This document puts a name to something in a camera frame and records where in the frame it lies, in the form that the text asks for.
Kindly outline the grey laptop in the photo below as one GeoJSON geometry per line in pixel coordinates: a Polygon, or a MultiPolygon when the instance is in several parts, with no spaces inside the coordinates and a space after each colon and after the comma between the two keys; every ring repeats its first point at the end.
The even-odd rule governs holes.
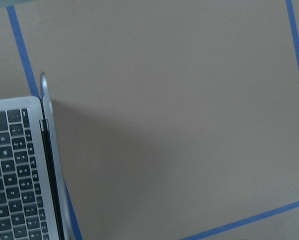
{"type": "Polygon", "coordinates": [[[52,101],[0,100],[0,240],[73,240],[52,101]]]}

